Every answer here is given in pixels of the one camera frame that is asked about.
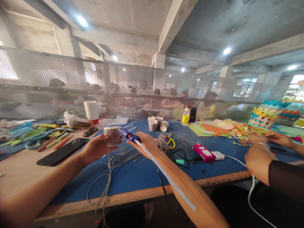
blue table surface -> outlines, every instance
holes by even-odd
[[[196,153],[193,150],[193,145],[196,143],[203,144],[210,151],[219,151],[223,154],[235,157],[243,163],[245,163],[244,156],[249,149],[248,146],[233,144],[233,141],[238,143],[238,140],[234,138],[228,139],[226,137],[199,137],[189,127],[182,126],[181,122],[178,121],[169,122],[169,128],[167,132],[161,132],[159,128],[155,132],[149,131],[147,121],[138,121],[126,129],[131,129],[132,127],[137,127],[136,129],[132,130],[132,133],[142,131],[144,133],[150,134],[154,138],[157,138],[161,133],[167,135],[170,131],[174,132],[173,139],[176,142],[176,147],[173,150],[184,149],[187,153],[188,158],[196,156]],[[95,136],[102,133],[103,130],[100,130]],[[123,143],[120,144],[119,149],[111,152],[111,155],[113,156],[115,154],[123,152],[128,148],[130,148],[130,145],[126,143],[126,139],[123,139]],[[278,160],[283,162],[294,162],[304,159],[303,156],[291,150],[287,152],[278,151],[276,157]],[[138,159],[135,162],[130,161],[113,170],[112,182],[108,195],[161,186],[156,165],[149,159],[145,159],[143,162],[142,160],[143,158]],[[106,156],[87,166],[61,190],[61,192],[53,199],[50,204],[64,204],[85,200],[89,187],[100,175],[105,172],[103,169],[107,166],[107,163],[108,158]],[[204,163],[201,161],[198,161],[196,164],[190,162],[190,168],[182,168],[182,170],[184,170],[192,179],[199,180],[208,177],[245,171],[247,169],[238,161],[227,157],[222,161],[215,161],[212,164]],[[163,183],[165,185],[168,184],[165,176],[163,174],[161,175]],[[89,194],[89,198],[99,198],[107,184],[107,181],[107,176],[100,178],[93,185]]]

worktable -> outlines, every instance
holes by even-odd
[[[196,143],[203,144],[210,151],[219,151],[223,154],[235,157],[244,162],[244,156],[249,147],[233,144],[238,143],[237,139],[228,139],[226,137],[198,137],[189,127],[182,126],[181,122],[169,122],[167,132],[161,132],[159,128],[156,132],[150,132],[147,121],[138,121],[132,126],[126,128],[131,129],[132,133],[142,131],[157,138],[161,133],[168,135],[170,131],[174,132],[173,139],[176,142],[176,149],[184,149],[187,158],[193,158],[196,153],[192,149]],[[77,137],[82,137],[81,132],[73,133]],[[111,152],[114,156],[122,151],[130,148],[126,144],[126,139],[120,144],[118,150]],[[15,155],[0,161],[0,173],[5,173],[0,178],[1,197],[5,199],[35,183],[45,175],[52,172],[56,167],[39,166],[36,162],[53,151],[49,148],[41,153],[35,150],[24,149]],[[277,151],[278,160],[292,163],[294,165],[303,164],[303,156],[293,151]],[[130,161],[116,169],[112,173],[112,183],[108,195],[106,207],[127,204],[136,201],[153,199],[164,195],[161,183],[158,177],[156,165],[149,159],[143,160],[144,157],[137,159],[135,162]],[[105,172],[102,170],[107,166],[108,158],[100,158],[87,166],[79,173],[64,189],[53,199],[44,211],[35,221],[43,221],[51,218],[77,214],[85,211],[94,210],[95,206],[90,206],[86,201],[86,194],[90,185]],[[190,162],[190,168],[182,168],[191,178],[202,186],[214,186],[217,184],[241,181],[251,176],[250,172],[242,164],[231,158],[225,158],[222,161],[215,161],[212,164],[198,161],[196,164]],[[167,193],[172,193],[168,181],[162,175],[163,183],[166,185]],[[98,200],[107,184],[107,176],[99,179],[92,187],[89,198],[91,203]]]

perforated metal fence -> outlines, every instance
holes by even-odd
[[[64,111],[85,117],[83,101],[96,100],[100,118],[180,119],[185,104],[197,119],[244,120],[286,88],[142,66],[0,48],[0,118],[58,119]]]

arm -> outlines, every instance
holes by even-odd
[[[278,161],[267,146],[267,138],[248,135],[251,146],[245,155],[246,166],[264,184],[296,201],[304,203],[304,169]]]
[[[193,211],[187,202],[172,187],[173,193],[177,200],[197,227],[229,227],[227,221],[214,205],[207,194],[192,180],[185,172],[178,168],[162,151],[160,151],[154,142],[154,138],[142,132],[136,133],[140,137],[142,145],[154,156],[163,169],[168,173],[176,185],[195,205]],[[135,143],[127,141],[134,146],[147,158],[149,156]]]
[[[106,154],[105,141],[108,136],[99,135],[71,159],[65,161],[52,173],[45,176],[17,195],[1,204],[1,220],[5,227],[28,227],[37,215],[88,164]]]
[[[277,131],[268,131],[266,137],[269,142],[290,148],[304,156],[304,145],[293,142],[287,135],[281,134]]]

smartphone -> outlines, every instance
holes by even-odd
[[[56,166],[82,147],[88,139],[77,138],[63,147],[37,161],[37,165]]]
[[[196,107],[191,108],[189,123],[195,123],[196,120]]]

